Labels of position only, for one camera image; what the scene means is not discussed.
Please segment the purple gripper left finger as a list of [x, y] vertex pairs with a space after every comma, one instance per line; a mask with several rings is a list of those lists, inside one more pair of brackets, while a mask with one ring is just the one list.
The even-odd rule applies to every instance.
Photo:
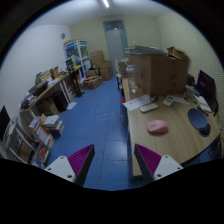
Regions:
[[45, 170], [69, 182], [83, 186], [94, 155], [94, 145], [91, 144], [68, 157], [59, 156]]

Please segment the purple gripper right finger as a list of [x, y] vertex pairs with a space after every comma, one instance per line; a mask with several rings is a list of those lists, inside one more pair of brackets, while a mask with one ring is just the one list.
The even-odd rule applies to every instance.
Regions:
[[182, 166], [171, 156], [161, 156], [139, 144], [135, 145], [134, 154], [146, 183], [160, 180], [182, 169]]

